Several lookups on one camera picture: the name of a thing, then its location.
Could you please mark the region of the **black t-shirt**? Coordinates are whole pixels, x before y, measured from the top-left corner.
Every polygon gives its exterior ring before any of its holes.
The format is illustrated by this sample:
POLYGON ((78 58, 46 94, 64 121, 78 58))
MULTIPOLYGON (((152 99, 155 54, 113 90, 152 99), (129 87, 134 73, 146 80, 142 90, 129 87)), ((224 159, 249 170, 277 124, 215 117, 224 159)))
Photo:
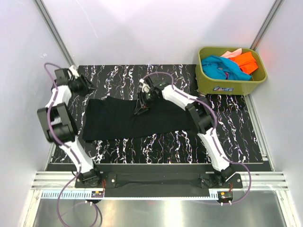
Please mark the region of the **black t-shirt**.
POLYGON ((174 103, 158 99, 150 110, 136 115, 135 100, 107 97, 90 99, 85 112, 85 141, 131 139, 152 134, 190 130, 186 112, 174 103))

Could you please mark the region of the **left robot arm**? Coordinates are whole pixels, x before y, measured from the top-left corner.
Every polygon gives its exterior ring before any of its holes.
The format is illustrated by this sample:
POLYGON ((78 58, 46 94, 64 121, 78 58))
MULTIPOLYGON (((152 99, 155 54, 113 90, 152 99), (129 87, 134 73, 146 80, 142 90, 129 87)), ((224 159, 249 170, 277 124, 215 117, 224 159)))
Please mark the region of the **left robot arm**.
POLYGON ((37 110, 45 138, 63 150, 76 166, 76 181, 85 186, 98 187, 102 175, 82 147, 76 122, 68 110, 72 94, 85 96, 95 90, 92 83, 77 72, 75 65, 58 68, 51 89, 52 96, 44 108, 37 110))

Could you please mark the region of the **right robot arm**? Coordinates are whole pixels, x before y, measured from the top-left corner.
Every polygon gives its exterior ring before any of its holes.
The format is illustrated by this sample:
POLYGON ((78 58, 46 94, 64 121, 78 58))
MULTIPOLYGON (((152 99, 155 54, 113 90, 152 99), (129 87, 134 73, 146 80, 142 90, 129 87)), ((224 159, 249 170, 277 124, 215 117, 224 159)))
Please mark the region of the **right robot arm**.
POLYGON ((141 114, 149 110, 159 98, 174 103, 186 112, 191 129, 197 133, 211 158, 214 175, 210 182, 222 188, 228 186, 235 170, 219 142, 216 134, 217 118, 206 100, 189 95, 166 82, 141 79, 138 87, 139 100, 134 113, 141 114))

